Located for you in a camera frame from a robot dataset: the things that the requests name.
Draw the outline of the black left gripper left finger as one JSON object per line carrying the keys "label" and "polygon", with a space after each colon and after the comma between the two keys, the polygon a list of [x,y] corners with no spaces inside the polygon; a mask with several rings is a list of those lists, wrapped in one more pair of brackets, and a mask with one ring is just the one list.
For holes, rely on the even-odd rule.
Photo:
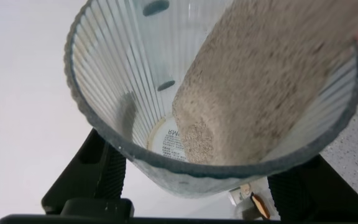
{"label": "black left gripper left finger", "polygon": [[99,199],[117,205],[108,211],[133,215],[132,202],[121,197],[125,175],[126,158],[92,129],[44,195],[42,207],[47,215],[60,215],[69,200]]}

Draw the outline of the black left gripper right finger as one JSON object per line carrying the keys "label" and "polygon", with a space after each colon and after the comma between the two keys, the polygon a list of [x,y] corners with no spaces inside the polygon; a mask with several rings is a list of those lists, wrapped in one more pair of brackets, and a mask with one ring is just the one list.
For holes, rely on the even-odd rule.
{"label": "black left gripper right finger", "polygon": [[358,193],[322,156],[267,180],[283,222],[358,222]]}

